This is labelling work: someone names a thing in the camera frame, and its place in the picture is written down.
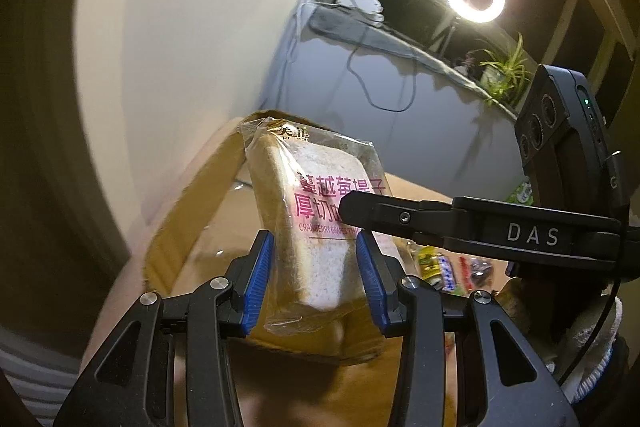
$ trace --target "metal screw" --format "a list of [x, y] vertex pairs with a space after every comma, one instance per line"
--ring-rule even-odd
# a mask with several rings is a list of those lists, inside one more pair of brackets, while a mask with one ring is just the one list
[[474, 300], [480, 304], [489, 304], [491, 302], [491, 293], [478, 290], [474, 293]]
[[149, 306], [158, 300], [158, 296], [153, 292], [143, 293], [140, 296], [140, 304], [144, 304], [145, 306]]
[[409, 289], [416, 289], [420, 286], [420, 279], [418, 279], [415, 275], [407, 275], [406, 277], [402, 277], [402, 286]]
[[211, 282], [209, 283], [209, 285], [214, 290], [223, 290], [227, 286], [229, 286], [229, 281], [226, 280], [224, 277], [216, 277], [215, 279], [211, 279]]

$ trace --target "blue rubber pad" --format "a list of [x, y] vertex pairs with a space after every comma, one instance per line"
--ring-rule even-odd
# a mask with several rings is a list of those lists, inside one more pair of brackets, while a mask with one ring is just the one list
[[369, 302], [371, 318], [373, 323], [384, 334], [390, 324], [386, 312], [386, 293], [380, 280], [380, 274], [373, 264], [369, 248], [367, 248], [367, 243], [362, 234], [363, 232], [360, 232], [356, 238], [356, 260], [358, 261], [362, 284]]
[[269, 273], [271, 270], [271, 258], [273, 257], [273, 234], [266, 234], [265, 240], [258, 253], [258, 259], [255, 262], [254, 272], [251, 274], [246, 293], [244, 294], [244, 314], [240, 327], [245, 335], [248, 335], [258, 322], [260, 316], [260, 308], [264, 293], [267, 290], [267, 282], [269, 281]]

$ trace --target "camera lens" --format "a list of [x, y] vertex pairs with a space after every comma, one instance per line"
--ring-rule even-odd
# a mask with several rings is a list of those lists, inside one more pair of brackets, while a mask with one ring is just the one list
[[542, 118], [549, 127], [556, 124], [556, 104], [548, 94], [542, 97]]
[[536, 149], [540, 149], [542, 146], [542, 125], [540, 124], [540, 118], [534, 114], [529, 120], [529, 136], [531, 137], [531, 143]]
[[524, 134], [520, 136], [520, 153], [525, 159], [529, 157], [529, 139]]

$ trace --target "packaged bread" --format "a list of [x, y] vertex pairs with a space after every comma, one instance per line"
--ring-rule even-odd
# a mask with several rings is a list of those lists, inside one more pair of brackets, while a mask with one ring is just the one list
[[[242, 135], [262, 225], [275, 236], [265, 327], [315, 331], [365, 306], [360, 230], [341, 222], [338, 207], [351, 190], [388, 194], [372, 144], [273, 118], [243, 124]], [[391, 237], [376, 238], [383, 254], [404, 263]]]

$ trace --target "windowsill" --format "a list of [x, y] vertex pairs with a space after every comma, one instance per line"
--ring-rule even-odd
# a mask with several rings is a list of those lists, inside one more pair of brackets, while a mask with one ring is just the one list
[[[396, 57], [415, 59], [427, 70], [442, 74], [451, 82], [476, 93], [479, 98], [483, 100], [492, 99], [475, 81], [458, 73], [443, 61], [417, 48], [409, 41], [354, 19], [345, 10], [317, 6], [311, 17], [309, 17], [307, 25], [311, 31], [325, 38], [354, 44], [381, 53], [395, 55]], [[512, 108], [500, 102], [495, 102], [495, 105], [500, 107], [512, 120], [515, 121], [517, 119], [517, 115]]]

